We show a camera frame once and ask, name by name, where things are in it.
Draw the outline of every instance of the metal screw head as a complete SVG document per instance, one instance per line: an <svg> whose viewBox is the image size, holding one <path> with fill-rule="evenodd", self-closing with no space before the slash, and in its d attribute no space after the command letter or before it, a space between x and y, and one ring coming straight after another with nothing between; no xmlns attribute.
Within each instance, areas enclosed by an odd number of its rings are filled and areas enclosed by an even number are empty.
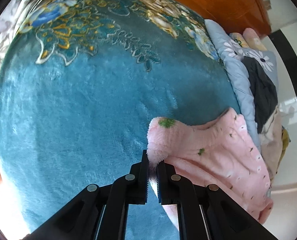
<svg viewBox="0 0 297 240"><path fill-rule="evenodd" d="M93 192L97 190L97 186L95 184L90 184L87 186L87 191Z"/></svg>
<svg viewBox="0 0 297 240"><path fill-rule="evenodd" d="M179 181L181 179L181 176L178 174L174 174L171 176L171 180L173 181Z"/></svg>
<svg viewBox="0 0 297 240"><path fill-rule="evenodd" d="M128 180L128 181L131 181L131 180L135 179L135 175L133 175L133 174L127 174L125 176L125 179Z"/></svg>
<svg viewBox="0 0 297 240"><path fill-rule="evenodd" d="M217 186L216 184L211 184L209 185L209 189L211 191L217 191L219 189L219 186Z"/></svg>

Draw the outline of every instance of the teal blanket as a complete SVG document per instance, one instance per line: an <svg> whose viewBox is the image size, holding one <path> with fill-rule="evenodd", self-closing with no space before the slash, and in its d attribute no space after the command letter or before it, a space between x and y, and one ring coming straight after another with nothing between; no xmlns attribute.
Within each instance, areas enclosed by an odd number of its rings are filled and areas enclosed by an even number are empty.
<svg viewBox="0 0 297 240"><path fill-rule="evenodd" d="M233 107L204 20L173 0L44 0L0 71L0 170L36 229L86 185L139 162L152 118L188 125ZM127 239L178 239L149 190Z"/></svg>

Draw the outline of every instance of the pillow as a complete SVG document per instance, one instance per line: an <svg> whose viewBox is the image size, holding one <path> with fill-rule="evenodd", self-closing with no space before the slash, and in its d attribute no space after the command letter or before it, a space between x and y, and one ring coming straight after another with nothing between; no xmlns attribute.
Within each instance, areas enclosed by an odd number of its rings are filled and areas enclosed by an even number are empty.
<svg viewBox="0 0 297 240"><path fill-rule="evenodd" d="M249 48L249 45L244 40L242 34L240 33L230 33L229 35L232 40L234 40L236 43L238 43L242 48Z"/></svg>
<svg viewBox="0 0 297 240"><path fill-rule="evenodd" d="M246 28L243 32L243 38L246 40L251 49L258 49L262 51L267 50L260 38L257 36L255 30Z"/></svg>
<svg viewBox="0 0 297 240"><path fill-rule="evenodd" d="M215 21L205 20L205 26L219 56L224 62L240 106L241 114L244 116L247 123L247 131L251 136L253 143L258 150L261 151L260 139L257 133L257 124L255 122L254 97L250 89L247 69L241 62L243 48L232 40Z"/></svg>
<svg viewBox="0 0 297 240"><path fill-rule="evenodd" d="M207 27L210 38L215 48L218 50L218 54L221 56L222 60L224 60L226 56L234 57L240 60L242 60L244 56L255 58L263 67L264 72L272 80L276 90L279 90L276 57L272 51L241 48L241 46L232 40L225 33L223 28L215 21L205 20L205 26Z"/></svg>

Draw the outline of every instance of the pink blanket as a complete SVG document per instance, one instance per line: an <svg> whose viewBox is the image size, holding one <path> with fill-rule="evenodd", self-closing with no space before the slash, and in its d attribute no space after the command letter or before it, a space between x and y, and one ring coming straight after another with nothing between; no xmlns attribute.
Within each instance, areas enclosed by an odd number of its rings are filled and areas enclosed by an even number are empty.
<svg viewBox="0 0 297 240"><path fill-rule="evenodd" d="M261 154L247 133L244 117L230 108L216 120L188 126L164 117L149 126L147 156L150 171L163 160L193 184L217 184L260 223L271 212L273 201L266 196L271 185ZM151 185L157 193L155 173ZM178 227L175 205L163 206Z"/></svg>

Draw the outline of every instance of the bedding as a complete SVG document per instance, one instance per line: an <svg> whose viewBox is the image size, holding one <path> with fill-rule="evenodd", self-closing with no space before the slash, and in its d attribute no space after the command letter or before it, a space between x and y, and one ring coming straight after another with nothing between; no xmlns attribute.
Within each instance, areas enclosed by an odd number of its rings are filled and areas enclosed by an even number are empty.
<svg viewBox="0 0 297 240"><path fill-rule="evenodd" d="M156 116L240 113L202 17L173 0L43 0L0 70L0 171L32 231L140 161ZM178 239L149 190L126 239Z"/></svg>
<svg viewBox="0 0 297 240"><path fill-rule="evenodd" d="M272 51L259 51L255 49L245 49L242 48L238 53L243 56L248 56L256 59L258 63L262 66L265 74L272 80L276 87L276 91L279 90L279 79L278 70L276 65L276 57Z"/></svg>
<svg viewBox="0 0 297 240"><path fill-rule="evenodd" d="M234 93L239 102L241 114L244 116L247 124L247 131L255 146L260 151L260 139L255 122L254 97L250 90L247 70L240 61L243 56L242 48L233 41L215 21L205 20L205 25L218 54L224 62L226 71L233 85Z"/></svg>
<svg viewBox="0 0 297 240"><path fill-rule="evenodd" d="M242 48L249 48L249 45L244 40L242 34L240 33L230 33L230 38L239 44Z"/></svg>
<svg viewBox="0 0 297 240"><path fill-rule="evenodd" d="M261 133L263 126L278 105L278 94L275 85L256 59L244 57L242 63L249 75L250 89L254 96L257 131Z"/></svg>
<svg viewBox="0 0 297 240"><path fill-rule="evenodd" d="M282 155L282 124L278 109L276 58L271 51L242 48L212 20L207 31L220 57L247 123L273 181Z"/></svg>
<svg viewBox="0 0 297 240"><path fill-rule="evenodd" d="M251 28L246 28L243 31L243 38L249 45L251 49L257 49L266 51L267 48L264 46L264 44L261 42L259 36L256 34L255 30Z"/></svg>

